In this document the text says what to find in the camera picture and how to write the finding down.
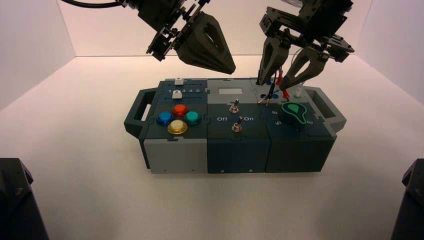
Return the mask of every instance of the red button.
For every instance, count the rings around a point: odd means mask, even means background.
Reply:
[[[175,117],[184,117],[188,111],[189,109],[184,104],[177,104],[172,108],[172,114]]]

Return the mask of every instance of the blue button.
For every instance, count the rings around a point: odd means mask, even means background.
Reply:
[[[168,126],[174,120],[174,116],[170,112],[162,112],[156,119],[156,122],[162,126]]]

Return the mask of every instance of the arcade button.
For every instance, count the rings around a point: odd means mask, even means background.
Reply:
[[[185,131],[187,131],[187,123],[181,120],[173,120],[168,125],[168,132],[170,134],[179,135],[183,134]]]
[[[199,114],[195,111],[189,111],[184,118],[188,125],[196,125],[200,122]]]
[[[186,105],[184,104],[177,104],[175,106],[173,106],[172,108],[172,114],[175,117],[184,117],[184,115],[186,115],[186,113],[189,111],[188,107],[186,107]]]
[[[174,116],[170,112],[165,111],[160,113],[159,116],[157,116],[156,122],[159,125],[168,126],[168,124],[170,124],[174,119]]]

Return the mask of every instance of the small white button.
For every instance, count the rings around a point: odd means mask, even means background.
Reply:
[[[183,93],[180,90],[174,90],[172,92],[172,99],[182,99]]]
[[[175,86],[182,86],[182,85],[184,85],[184,79],[183,78],[175,78],[174,85]]]

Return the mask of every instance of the metal toggle switch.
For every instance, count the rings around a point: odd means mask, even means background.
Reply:
[[[238,113],[239,107],[237,105],[239,105],[239,99],[236,99],[234,104],[231,105],[231,107],[229,108],[229,112],[232,113],[232,114]]]
[[[243,130],[242,125],[241,125],[242,121],[243,121],[243,117],[240,116],[238,118],[237,122],[234,123],[234,125],[232,125],[231,129],[232,129],[233,132],[239,133]]]

